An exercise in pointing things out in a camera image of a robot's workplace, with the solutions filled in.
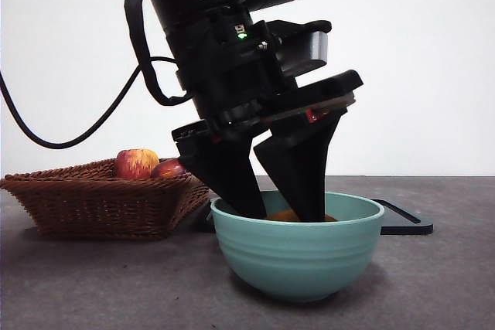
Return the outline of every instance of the red apple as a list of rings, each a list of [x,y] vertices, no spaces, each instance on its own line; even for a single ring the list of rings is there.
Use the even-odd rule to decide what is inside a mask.
[[[146,179],[158,163],[158,155],[152,150],[123,150],[115,159],[114,175],[117,178]]]
[[[186,173],[186,168],[176,158],[160,162],[152,170],[152,178],[172,178]]]

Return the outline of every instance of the gray tabletop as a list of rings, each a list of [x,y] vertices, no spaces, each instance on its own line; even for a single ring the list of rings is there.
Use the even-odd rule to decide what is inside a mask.
[[[160,242],[44,240],[3,192],[2,329],[495,328],[495,178],[329,177],[326,186],[397,202],[435,232],[383,236],[350,287],[286,304],[240,281],[194,214]]]

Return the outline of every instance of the white backdrop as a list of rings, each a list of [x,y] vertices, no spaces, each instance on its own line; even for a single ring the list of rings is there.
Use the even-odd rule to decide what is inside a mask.
[[[145,14],[153,54],[168,56],[149,3]],[[350,68],[365,82],[331,144],[328,174],[495,175],[495,0],[298,0],[253,18],[332,21],[329,65],[300,82]],[[26,123],[47,140],[86,130],[135,65],[123,0],[2,0],[2,73]],[[165,92],[182,93],[173,66],[158,71]],[[175,156],[170,131],[196,119],[192,104],[160,107],[139,79],[98,133],[53,151],[26,139],[2,103],[2,174],[124,148]]]

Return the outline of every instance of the teal bowl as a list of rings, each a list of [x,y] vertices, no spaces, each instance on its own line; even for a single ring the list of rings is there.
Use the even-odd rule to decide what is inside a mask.
[[[288,209],[278,191],[262,192],[268,214]],[[370,263],[384,207],[358,196],[326,193],[326,213],[339,222],[249,219],[222,199],[212,203],[220,249],[242,280],[292,302],[317,301],[351,284]]]

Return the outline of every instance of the wicker basket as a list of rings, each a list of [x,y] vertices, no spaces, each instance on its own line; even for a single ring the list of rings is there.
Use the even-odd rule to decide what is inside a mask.
[[[172,179],[112,178],[114,159],[7,175],[0,181],[43,236],[161,240],[197,206],[208,188],[190,173]]]

